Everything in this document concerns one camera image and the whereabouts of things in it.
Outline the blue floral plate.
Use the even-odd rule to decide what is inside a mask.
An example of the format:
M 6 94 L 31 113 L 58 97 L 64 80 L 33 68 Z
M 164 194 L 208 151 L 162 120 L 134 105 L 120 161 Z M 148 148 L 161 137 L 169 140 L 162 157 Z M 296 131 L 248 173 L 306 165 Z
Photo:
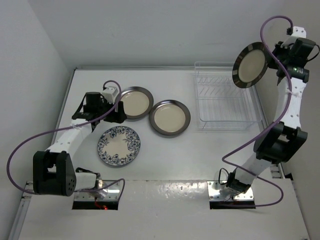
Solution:
M 141 140 L 132 128 L 114 126 L 105 131 L 97 142 L 99 158 L 108 166 L 120 168 L 130 164 L 139 154 Z

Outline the brown striped rim plate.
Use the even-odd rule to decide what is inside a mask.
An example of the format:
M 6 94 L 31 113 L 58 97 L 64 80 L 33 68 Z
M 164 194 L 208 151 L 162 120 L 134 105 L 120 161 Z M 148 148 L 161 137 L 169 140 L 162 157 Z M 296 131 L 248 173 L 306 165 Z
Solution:
M 232 68 L 232 81 L 241 89 L 254 86 L 267 71 L 266 49 L 262 42 L 253 42 L 236 58 Z

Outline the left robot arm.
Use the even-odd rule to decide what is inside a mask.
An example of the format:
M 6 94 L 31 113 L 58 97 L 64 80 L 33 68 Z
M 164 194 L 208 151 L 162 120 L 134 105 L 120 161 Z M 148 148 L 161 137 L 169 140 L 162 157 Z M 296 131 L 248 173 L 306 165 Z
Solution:
M 71 117 L 70 126 L 45 151 L 33 156 L 33 191 L 39 195 L 71 196 L 74 192 L 104 189 L 101 175 L 74 168 L 72 159 L 82 142 L 101 122 L 123 123 L 127 119 L 121 94 L 115 87 L 86 92 Z

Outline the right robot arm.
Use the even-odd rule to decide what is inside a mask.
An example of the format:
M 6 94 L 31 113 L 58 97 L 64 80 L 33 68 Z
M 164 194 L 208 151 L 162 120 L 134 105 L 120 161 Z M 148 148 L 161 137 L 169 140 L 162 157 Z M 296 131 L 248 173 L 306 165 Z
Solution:
M 234 63 L 232 75 L 234 84 L 239 88 L 248 88 L 257 83 L 267 69 L 276 70 L 278 77 L 278 100 L 273 122 L 253 139 L 253 154 L 242 165 L 236 166 L 228 175 L 225 183 L 226 194 L 234 197 L 246 193 L 253 181 L 271 165 L 288 162 L 306 142 L 308 134 L 301 129 L 300 108 L 304 89 L 309 81 L 309 70 L 305 65 L 312 60 L 310 53 L 317 44 L 307 38 L 278 42 L 270 51 L 262 42 L 246 47 Z M 263 54 L 259 72 L 251 78 L 241 76 L 244 61 L 254 51 Z

